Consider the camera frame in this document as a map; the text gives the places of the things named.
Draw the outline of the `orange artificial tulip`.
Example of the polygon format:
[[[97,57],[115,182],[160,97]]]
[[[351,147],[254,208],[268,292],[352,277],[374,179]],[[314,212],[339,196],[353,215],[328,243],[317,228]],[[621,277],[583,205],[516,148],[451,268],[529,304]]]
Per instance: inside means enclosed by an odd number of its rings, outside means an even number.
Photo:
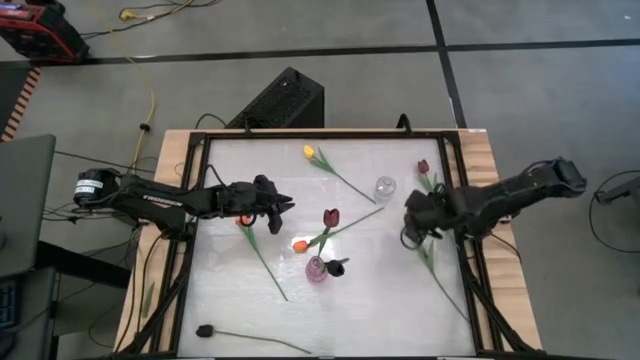
[[[281,296],[283,297],[283,299],[286,302],[288,302],[288,298],[287,298],[285,292],[283,291],[283,289],[280,286],[278,280],[276,279],[276,277],[272,273],[271,269],[267,265],[266,261],[264,260],[262,254],[261,254],[261,252],[260,252],[260,250],[258,248],[258,245],[257,245],[257,242],[256,242],[256,238],[255,238],[255,233],[254,233],[254,230],[253,230],[253,225],[252,225],[252,220],[253,219],[250,218],[249,216],[242,215],[242,216],[238,217],[235,220],[235,223],[239,227],[239,229],[243,232],[243,234],[245,235],[247,241],[249,242],[250,247],[255,252],[256,256],[260,260],[262,266],[264,267],[264,269],[268,273],[269,277],[273,281],[274,285],[278,289],[278,291],[281,294]]]
[[[374,210],[373,212],[370,212],[370,213],[368,213],[368,214],[366,214],[366,215],[356,219],[355,221],[352,221],[351,223],[348,223],[348,224],[346,224],[346,225],[344,225],[342,227],[340,227],[340,222],[339,222],[339,225],[336,228],[333,228],[331,230],[331,232],[327,235],[327,241],[331,237],[333,237],[333,236],[335,236],[335,235],[337,235],[337,234],[339,234],[339,233],[341,233],[341,232],[343,232],[343,231],[345,231],[347,229],[350,229],[351,227],[353,227],[353,226],[355,226],[355,225],[357,225],[357,224],[359,224],[359,223],[371,218],[372,216],[376,215],[377,213],[379,213],[381,211],[382,211],[382,208],[378,208],[378,209]],[[322,233],[320,235],[312,238],[311,240],[299,240],[299,241],[296,241],[292,245],[292,248],[293,248],[294,252],[295,253],[305,253],[310,248],[318,246],[318,242],[322,237]]]

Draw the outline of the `orange black striped mat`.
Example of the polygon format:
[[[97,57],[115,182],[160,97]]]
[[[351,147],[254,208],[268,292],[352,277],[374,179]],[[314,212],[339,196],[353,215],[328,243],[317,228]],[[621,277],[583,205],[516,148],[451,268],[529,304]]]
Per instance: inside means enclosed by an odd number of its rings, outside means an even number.
[[[16,136],[40,77],[40,67],[0,69],[0,143]]]

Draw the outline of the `dark red artificial tulip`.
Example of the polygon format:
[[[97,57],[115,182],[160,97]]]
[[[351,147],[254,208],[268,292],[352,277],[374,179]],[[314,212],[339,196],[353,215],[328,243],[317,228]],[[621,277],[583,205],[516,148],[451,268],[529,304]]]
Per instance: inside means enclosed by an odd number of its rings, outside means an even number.
[[[324,246],[327,242],[327,235],[331,232],[333,228],[336,228],[340,222],[340,211],[337,208],[327,209],[324,211],[323,215],[323,223],[325,229],[322,233],[322,237],[318,242],[318,256],[321,255]]]
[[[439,184],[438,174],[431,171],[426,159],[422,159],[417,163],[417,179],[428,193],[433,192]]]

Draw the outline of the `black metal table frame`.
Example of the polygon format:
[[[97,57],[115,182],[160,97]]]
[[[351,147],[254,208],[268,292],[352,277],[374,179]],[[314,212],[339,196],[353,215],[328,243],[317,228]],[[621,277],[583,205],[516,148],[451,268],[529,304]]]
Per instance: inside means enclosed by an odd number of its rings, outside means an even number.
[[[303,146],[321,148],[333,168],[374,198],[376,181],[392,177],[393,197],[373,204],[338,178],[311,165]],[[258,248],[285,292],[286,302],[249,242],[231,219],[198,224],[189,243],[171,243],[154,227],[143,229],[138,266],[125,300],[118,350],[131,344],[172,280],[181,290],[161,325],[142,347],[139,360],[224,360],[234,357],[318,356],[437,357],[491,354],[507,339],[463,282],[470,267],[515,332],[530,346],[540,340],[509,226],[485,241],[457,243],[445,234],[434,245],[436,274],[468,316],[467,323],[442,294],[418,254],[400,238],[406,197],[419,187],[417,163],[426,159],[438,179],[451,186],[484,186],[499,176],[483,130],[293,129],[170,130],[155,178],[187,187],[251,180],[264,174],[294,199],[278,235],[264,220],[254,225]],[[292,245],[324,230],[326,209],[340,211],[340,227],[371,218],[331,237],[319,257],[349,258],[341,277],[310,282],[305,267],[318,246],[295,253]],[[147,287],[155,283],[148,316],[141,317]],[[284,345],[214,335],[200,338],[200,325],[275,338]]]

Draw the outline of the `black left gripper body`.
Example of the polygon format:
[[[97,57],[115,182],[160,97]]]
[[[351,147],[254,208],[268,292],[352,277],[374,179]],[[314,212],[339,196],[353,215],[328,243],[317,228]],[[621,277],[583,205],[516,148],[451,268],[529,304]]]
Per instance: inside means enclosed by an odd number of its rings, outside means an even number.
[[[275,183],[265,175],[257,175],[252,182],[232,182],[221,186],[221,216],[279,214],[279,194]]]

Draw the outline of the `red and black case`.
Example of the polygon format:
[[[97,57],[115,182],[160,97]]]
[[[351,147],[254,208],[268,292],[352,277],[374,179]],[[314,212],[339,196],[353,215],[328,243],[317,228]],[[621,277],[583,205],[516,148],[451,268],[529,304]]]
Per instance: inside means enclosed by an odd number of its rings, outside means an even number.
[[[0,37],[31,61],[80,63],[89,46],[59,0],[0,0]]]

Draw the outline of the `loose green leaf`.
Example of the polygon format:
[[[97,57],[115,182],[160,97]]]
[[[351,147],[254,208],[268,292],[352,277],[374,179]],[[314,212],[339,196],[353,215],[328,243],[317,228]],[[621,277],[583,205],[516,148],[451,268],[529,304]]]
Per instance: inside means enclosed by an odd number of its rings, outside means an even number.
[[[143,303],[141,306],[141,317],[142,318],[146,318],[148,316],[149,313],[149,309],[151,306],[151,302],[152,302],[152,297],[154,294],[154,290],[155,290],[155,283],[152,282],[146,289],[146,292],[144,293],[144,297],[143,297]]]

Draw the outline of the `yellow artificial tulip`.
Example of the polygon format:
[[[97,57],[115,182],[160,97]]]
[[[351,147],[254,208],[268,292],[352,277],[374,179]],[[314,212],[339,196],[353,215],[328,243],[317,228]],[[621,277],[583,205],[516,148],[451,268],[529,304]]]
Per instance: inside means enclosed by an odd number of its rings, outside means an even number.
[[[328,172],[328,173],[332,174],[333,176],[338,178],[341,182],[343,182],[345,185],[347,185],[349,188],[351,188],[353,191],[355,191],[356,193],[358,193],[359,195],[361,195],[365,199],[367,199],[369,202],[371,202],[373,204],[376,203],[376,201],[373,198],[371,198],[369,195],[367,195],[364,192],[362,192],[361,190],[359,190],[356,186],[351,184],[347,179],[345,179],[342,175],[340,175],[333,168],[333,166],[330,164],[330,162],[327,160],[327,158],[324,156],[324,154],[323,154],[323,152],[322,152],[320,147],[315,149],[311,145],[304,145],[303,146],[303,154],[304,154],[304,157],[308,160],[308,162],[311,165],[313,165],[314,167],[319,168],[319,169],[321,169],[321,170],[323,170],[325,172]]]
[[[428,246],[419,245],[418,248],[417,248],[418,257],[420,258],[420,260],[423,262],[423,264],[428,269],[429,273],[431,274],[433,280],[436,282],[436,285],[438,286],[438,288],[440,289],[442,294],[446,297],[446,299],[449,301],[449,303],[455,308],[456,312],[467,323],[469,323],[470,320],[469,320],[468,316],[461,310],[461,308],[458,306],[458,304],[455,302],[455,300],[449,295],[449,293],[447,292],[447,290],[445,289],[443,284],[440,282],[440,280],[439,280],[439,278],[438,278],[438,276],[436,274],[434,245],[435,245],[435,241],[431,241]]]

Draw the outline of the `black perforated box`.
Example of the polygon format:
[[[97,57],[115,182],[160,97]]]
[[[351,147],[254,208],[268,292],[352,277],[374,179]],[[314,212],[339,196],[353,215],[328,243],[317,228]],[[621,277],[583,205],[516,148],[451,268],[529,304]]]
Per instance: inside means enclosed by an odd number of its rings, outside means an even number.
[[[325,88],[287,67],[227,125],[227,129],[324,128]]]

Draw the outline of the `black artificial tulip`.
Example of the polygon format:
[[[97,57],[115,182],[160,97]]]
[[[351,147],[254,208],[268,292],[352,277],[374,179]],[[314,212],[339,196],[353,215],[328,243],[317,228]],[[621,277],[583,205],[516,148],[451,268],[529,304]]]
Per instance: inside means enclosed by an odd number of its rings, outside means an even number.
[[[333,259],[330,261],[321,261],[321,277],[341,277],[345,274],[345,264],[349,262],[349,258]]]
[[[284,345],[294,350],[303,352],[305,354],[311,354],[311,351],[283,340],[268,338],[268,337],[261,337],[261,336],[254,336],[254,335],[246,335],[246,334],[241,334],[236,332],[222,331],[222,330],[216,329],[211,324],[200,325],[196,329],[195,334],[197,337],[200,337],[200,338],[211,338],[214,335],[225,335],[225,336],[231,336],[231,337],[243,338],[243,339],[249,339],[249,340],[255,340],[255,341],[276,343],[276,344]]]

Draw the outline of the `pink ribbed glass vase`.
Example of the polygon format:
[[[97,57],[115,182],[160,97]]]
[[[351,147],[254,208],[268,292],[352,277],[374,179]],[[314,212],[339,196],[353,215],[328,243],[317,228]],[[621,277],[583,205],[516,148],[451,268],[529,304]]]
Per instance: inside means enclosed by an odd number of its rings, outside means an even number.
[[[313,283],[323,282],[328,276],[325,262],[319,256],[313,256],[305,267],[307,279]]]

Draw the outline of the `clear cut glass vase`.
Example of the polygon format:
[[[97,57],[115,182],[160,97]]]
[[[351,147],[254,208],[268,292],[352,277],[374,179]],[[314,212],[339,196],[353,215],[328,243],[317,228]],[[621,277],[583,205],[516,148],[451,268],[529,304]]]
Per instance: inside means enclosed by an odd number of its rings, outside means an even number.
[[[381,176],[377,179],[374,188],[374,198],[377,202],[388,202],[395,194],[396,181],[389,176]]]

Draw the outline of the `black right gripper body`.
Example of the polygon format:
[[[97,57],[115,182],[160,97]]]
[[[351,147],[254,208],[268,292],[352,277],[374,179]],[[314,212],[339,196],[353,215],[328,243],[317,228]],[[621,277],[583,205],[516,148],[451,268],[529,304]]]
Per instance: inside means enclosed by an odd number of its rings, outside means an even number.
[[[405,207],[404,220],[411,219],[420,229],[421,236],[440,236],[439,230],[452,229],[456,218],[448,211],[443,195],[426,196],[427,201],[423,207]]]

